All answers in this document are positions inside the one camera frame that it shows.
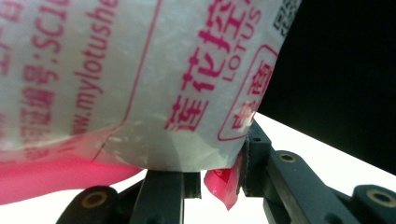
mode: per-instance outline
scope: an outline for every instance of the black background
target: black background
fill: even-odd
[[[395,104],[395,1],[304,0],[259,112],[396,175]]]

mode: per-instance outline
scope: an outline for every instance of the pink plastic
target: pink plastic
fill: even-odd
[[[105,165],[77,157],[18,166],[3,165],[0,169],[0,205],[61,189],[111,185],[140,171],[132,166]]]
[[[204,178],[204,183],[209,191],[224,203],[227,210],[230,210],[238,200],[236,191],[238,188],[241,162],[242,157],[239,154],[231,169],[207,171]]]

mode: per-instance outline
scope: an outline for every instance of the plastic bag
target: plastic bag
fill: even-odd
[[[0,174],[231,167],[298,4],[0,1]]]

